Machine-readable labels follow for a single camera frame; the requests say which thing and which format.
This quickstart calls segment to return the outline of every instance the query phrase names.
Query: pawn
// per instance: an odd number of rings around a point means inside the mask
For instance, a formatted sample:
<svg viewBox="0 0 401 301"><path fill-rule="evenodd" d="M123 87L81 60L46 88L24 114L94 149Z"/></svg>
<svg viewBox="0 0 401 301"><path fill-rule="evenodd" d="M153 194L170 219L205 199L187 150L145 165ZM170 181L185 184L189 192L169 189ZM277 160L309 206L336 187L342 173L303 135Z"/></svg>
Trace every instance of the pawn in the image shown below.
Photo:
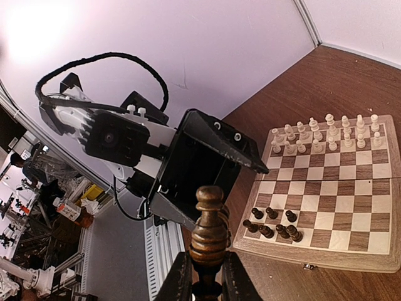
<svg viewBox="0 0 401 301"><path fill-rule="evenodd" d="M357 146L359 149L362 149L366 146L366 142L365 139L363 138L363 134L358 134L357 136L358 142L357 142Z"/></svg>
<svg viewBox="0 0 401 301"><path fill-rule="evenodd" d="M278 216L278 212L271 209L270 207L266 208L266 213L268 214L269 219L276 219Z"/></svg>
<svg viewBox="0 0 401 301"><path fill-rule="evenodd" d="M251 221L249 221L248 219L245 219L245 220L242 222L242 225L243 225L244 227L246 227L246 228L248 229L248 231L251 232L251 233L256 233L256 232L258 232L258 226L257 226L257 224L252 224Z"/></svg>
<svg viewBox="0 0 401 301"><path fill-rule="evenodd" d="M296 243L299 243L302 240L302 233L299 232L293 225L289 225L287 227L287 233L291 235L291 239Z"/></svg>
<svg viewBox="0 0 401 301"><path fill-rule="evenodd" d="M278 234L280 234L280 236L282 238L285 238L285 239L289 238L289 234L287 233L285 226L283 226L281 224L276 225L276 231Z"/></svg>
<svg viewBox="0 0 401 301"><path fill-rule="evenodd" d="M286 211L286 216L290 223L294 223L296 221L296 214L293 213L291 210Z"/></svg>
<svg viewBox="0 0 401 301"><path fill-rule="evenodd" d="M258 230L266 238L272 238L274 236L274 231L263 224L259 225Z"/></svg>
<svg viewBox="0 0 401 301"><path fill-rule="evenodd" d="M252 208L251 212L255 216L256 219L262 219L263 218L263 212L260 211L258 208Z"/></svg>

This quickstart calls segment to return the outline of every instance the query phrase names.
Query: bottle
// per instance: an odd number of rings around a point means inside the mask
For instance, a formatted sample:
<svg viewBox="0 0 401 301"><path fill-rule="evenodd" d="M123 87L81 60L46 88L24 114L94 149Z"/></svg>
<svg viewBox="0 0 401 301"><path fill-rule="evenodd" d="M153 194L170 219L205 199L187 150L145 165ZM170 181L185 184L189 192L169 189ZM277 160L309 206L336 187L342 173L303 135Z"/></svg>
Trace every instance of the bottle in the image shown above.
<svg viewBox="0 0 401 301"><path fill-rule="evenodd" d="M85 208L81 208L72 202L64 202L60 198L53 201L53 206L57 212L69 220L73 221L82 228L89 228L93 223L93 215L89 214Z"/></svg>

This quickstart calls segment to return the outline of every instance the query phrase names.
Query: brown pawn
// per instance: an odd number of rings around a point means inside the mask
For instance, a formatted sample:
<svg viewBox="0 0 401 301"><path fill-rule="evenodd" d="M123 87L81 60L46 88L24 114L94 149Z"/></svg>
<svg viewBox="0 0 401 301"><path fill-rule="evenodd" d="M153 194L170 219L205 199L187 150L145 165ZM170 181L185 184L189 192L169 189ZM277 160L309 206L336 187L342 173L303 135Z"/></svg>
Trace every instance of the brown pawn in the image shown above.
<svg viewBox="0 0 401 301"><path fill-rule="evenodd" d="M263 224L259 225L259 232L266 238L272 238L274 236L274 231Z"/></svg>
<svg viewBox="0 0 401 301"><path fill-rule="evenodd" d="M276 225L277 233L281 235L282 238L289 238L289 234L286 232L286 227L281 224Z"/></svg>
<svg viewBox="0 0 401 301"><path fill-rule="evenodd" d="M296 214L293 213L291 210L286 212L287 219L290 223L294 223L296 221Z"/></svg>
<svg viewBox="0 0 401 301"><path fill-rule="evenodd" d="M262 219L263 218L263 212L260 211L258 208L252 208L251 212L255 216L256 219Z"/></svg>
<svg viewBox="0 0 401 301"><path fill-rule="evenodd" d="M269 219L276 219L278 215L278 212L271 209L270 207L266 208L266 213L268 214Z"/></svg>
<svg viewBox="0 0 401 301"><path fill-rule="evenodd" d="M251 233L256 233L256 232L258 232L258 226L257 226L257 224L252 224L251 221L249 221L248 219L245 219L245 220L242 222L242 225L243 225L244 227L247 227L247 228L248 228L248 231L251 232Z"/></svg>
<svg viewBox="0 0 401 301"><path fill-rule="evenodd" d="M296 243L299 243L302 240L302 233L299 232L293 225L289 225L287 227L287 233L291 235L291 239Z"/></svg>

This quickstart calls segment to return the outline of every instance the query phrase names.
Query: chess square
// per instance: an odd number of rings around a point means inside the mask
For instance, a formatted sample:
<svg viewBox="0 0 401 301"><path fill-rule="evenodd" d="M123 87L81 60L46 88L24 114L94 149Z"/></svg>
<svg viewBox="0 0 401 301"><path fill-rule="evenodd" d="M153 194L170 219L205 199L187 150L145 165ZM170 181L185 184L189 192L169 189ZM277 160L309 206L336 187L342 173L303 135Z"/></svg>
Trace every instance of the chess square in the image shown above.
<svg viewBox="0 0 401 301"><path fill-rule="evenodd" d="M371 215L371 213L353 213L351 230L359 232L370 231Z"/></svg>
<svg viewBox="0 0 401 301"><path fill-rule="evenodd" d="M356 180L355 195L356 196L371 196L373 184L372 180Z"/></svg>
<svg viewBox="0 0 401 301"><path fill-rule="evenodd" d="M350 236L350 251L368 251L369 232L352 231Z"/></svg>
<svg viewBox="0 0 401 301"><path fill-rule="evenodd" d="M352 213L334 214L333 230L351 231Z"/></svg>
<svg viewBox="0 0 401 301"><path fill-rule="evenodd" d="M355 152L342 152L340 153L340 165L348 166L357 163L357 155Z"/></svg>
<svg viewBox="0 0 401 301"><path fill-rule="evenodd" d="M332 230L334 223L334 212L317 212L315 229Z"/></svg>
<svg viewBox="0 0 401 301"><path fill-rule="evenodd" d="M322 181L320 195L336 196L338 191L338 181Z"/></svg>
<svg viewBox="0 0 401 301"><path fill-rule="evenodd" d="M372 212L391 212L391 196L372 196Z"/></svg>
<svg viewBox="0 0 401 301"><path fill-rule="evenodd" d="M350 244L351 232L349 231L332 231L329 249L331 250L348 250Z"/></svg>
<svg viewBox="0 0 401 301"><path fill-rule="evenodd" d="M391 177L390 164L374 164L373 165L373 178L385 179Z"/></svg>
<svg viewBox="0 0 401 301"><path fill-rule="evenodd" d="M338 180L340 178L339 166L324 167L323 180Z"/></svg>
<svg viewBox="0 0 401 301"><path fill-rule="evenodd" d="M320 199L320 196L303 196L301 210L302 211L317 211L318 206L319 206L319 199Z"/></svg>
<svg viewBox="0 0 401 301"><path fill-rule="evenodd" d="M337 196L335 212L352 213L354 198L354 196Z"/></svg>
<svg viewBox="0 0 401 301"><path fill-rule="evenodd" d="M295 168L307 168L309 167L309 161L311 159L310 155L306 156L296 156L295 157Z"/></svg>
<svg viewBox="0 0 401 301"><path fill-rule="evenodd" d="M307 180L322 180L324 167L310 167L308 169Z"/></svg>
<svg viewBox="0 0 401 301"><path fill-rule="evenodd" d="M340 180L356 179L357 178L357 167L353 166L340 166Z"/></svg>
<svg viewBox="0 0 401 301"><path fill-rule="evenodd" d="M370 231L389 232L390 213L372 213L372 218L370 222Z"/></svg>
<svg viewBox="0 0 401 301"><path fill-rule="evenodd" d="M375 254L389 254L390 233L389 232L369 233L368 252Z"/></svg>
<svg viewBox="0 0 401 301"><path fill-rule="evenodd" d="M290 181L293 178L293 168L280 168L278 171L278 181Z"/></svg>

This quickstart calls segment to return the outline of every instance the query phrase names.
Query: white chess piece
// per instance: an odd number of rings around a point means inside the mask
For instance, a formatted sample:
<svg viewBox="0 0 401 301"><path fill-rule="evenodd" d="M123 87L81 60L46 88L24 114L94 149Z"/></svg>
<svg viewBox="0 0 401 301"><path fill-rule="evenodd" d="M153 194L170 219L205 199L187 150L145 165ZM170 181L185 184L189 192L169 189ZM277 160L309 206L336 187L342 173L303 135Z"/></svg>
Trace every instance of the white chess piece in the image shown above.
<svg viewBox="0 0 401 301"><path fill-rule="evenodd" d="M375 132L375 137L373 138L373 145L375 147L380 147L382 144L382 139L380 138L380 133Z"/></svg>
<svg viewBox="0 0 401 301"><path fill-rule="evenodd" d="M296 146L298 147L298 152L300 152L301 154L303 154L304 152L306 152L306 146L303 145L302 141L297 140L297 141L296 141Z"/></svg>
<svg viewBox="0 0 401 301"><path fill-rule="evenodd" d="M363 138L363 134L358 134L357 136L358 142L357 142L357 146L359 149L362 149L366 146L366 142L365 139Z"/></svg>
<svg viewBox="0 0 401 301"><path fill-rule="evenodd" d="M318 139L314 139L312 142L314 152L321 152L323 150L321 144Z"/></svg>
<svg viewBox="0 0 401 301"><path fill-rule="evenodd" d="M335 151L337 149L337 143L335 142L333 137L328 138L328 148L331 151Z"/></svg>
<svg viewBox="0 0 401 301"><path fill-rule="evenodd" d="M284 136L278 133L278 129L271 130L271 133L274 135L274 139L277 141L277 143L280 143L284 140Z"/></svg>
<svg viewBox="0 0 401 301"><path fill-rule="evenodd" d="M380 129L380 126L378 124L378 116L376 114L373 114L372 116L370 116L370 120L372 121L372 125L370 126L370 128L373 132L378 132L378 130Z"/></svg>
<svg viewBox="0 0 401 301"><path fill-rule="evenodd" d="M334 121L334 116L332 116L332 114L326 115L326 123L329 126L328 132L331 136L335 136L336 134L338 134L338 129L334 125L335 121Z"/></svg>
<svg viewBox="0 0 401 301"><path fill-rule="evenodd" d="M273 147L273 152L278 154L279 152L281 152L281 147L278 145L277 141L273 140L271 142L271 146Z"/></svg>
<svg viewBox="0 0 401 301"><path fill-rule="evenodd" d="M288 140L292 141L292 140L294 140L296 138L295 134L294 134L294 130L289 124L286 124L284 126L284 131L286 132Z"/></svg>

